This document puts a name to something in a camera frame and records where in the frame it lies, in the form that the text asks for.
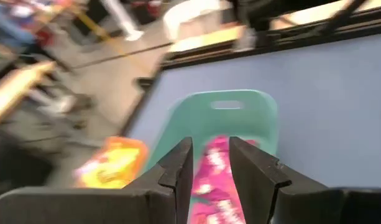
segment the gray floor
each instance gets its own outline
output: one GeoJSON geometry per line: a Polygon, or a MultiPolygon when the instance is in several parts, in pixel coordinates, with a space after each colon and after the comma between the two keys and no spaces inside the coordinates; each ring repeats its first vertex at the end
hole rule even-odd
{"type": "MultiPolygon", "coordinates": [[[[180,30],[180,39],[218,29],[219,17],[219,13],[215,13],[185,24],[180,30]]],[[[169,50],[169,46],[130,57],[119,57],[95,65],[85,67],[83,65],[169,42],[165,37],[162,21],[155,21],[142,27],[142,30],[145,31],[145,34],[140,40],[127,42],[123,37],[117,37],[114,39],[116,42],[114,46],[104,42],[84,48],[75,45],[65,35],[58,35],[54,45],[49,47],[49,50],[60,59],[72,67],[77,67],[75,72],[78,76],[70,77],[66,84],[78,93],[91,95],[96,102],[88,125],[83,130],[90,138],[104,139],[118,133],[142,94],[141,90],[134,85],[134,79],[152,76],[158,67],[159,60],[169,50]]],[[[5,128],[24,139],[40,139],[58,135],[53,129],[42,125],[38,117],[26,111],[20,110],[9,119],[20,122],[5,128]]],[[[55,156],[58,168],[50,178],[49,185],[52,187],[72,186],[74,183],[73,170],[84,164],[97,150],[96,148],[62,144],[61,139],[32,144],[45,151],[62,152],[55,156]]]]}

